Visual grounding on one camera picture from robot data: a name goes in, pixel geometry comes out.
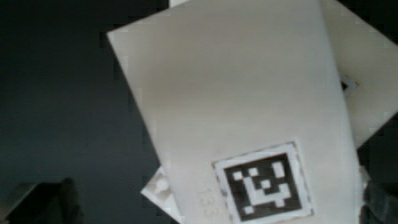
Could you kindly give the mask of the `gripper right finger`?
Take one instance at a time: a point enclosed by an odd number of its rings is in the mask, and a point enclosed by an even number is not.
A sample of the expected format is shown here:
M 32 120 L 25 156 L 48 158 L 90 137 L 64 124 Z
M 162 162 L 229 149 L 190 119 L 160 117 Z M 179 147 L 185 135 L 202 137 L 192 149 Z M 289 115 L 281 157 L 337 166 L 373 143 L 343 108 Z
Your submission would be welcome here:
M 361 224 L 398 224 L 398 183 L 368 183 Z

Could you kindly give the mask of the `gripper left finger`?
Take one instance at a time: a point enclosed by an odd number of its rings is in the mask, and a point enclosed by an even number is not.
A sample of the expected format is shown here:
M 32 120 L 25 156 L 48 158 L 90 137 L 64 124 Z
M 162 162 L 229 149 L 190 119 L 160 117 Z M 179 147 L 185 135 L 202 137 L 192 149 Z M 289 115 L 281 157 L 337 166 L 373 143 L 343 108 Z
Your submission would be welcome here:
M 74 180 L 21 183 L 0 199 L 0 224 L 80 224 Z

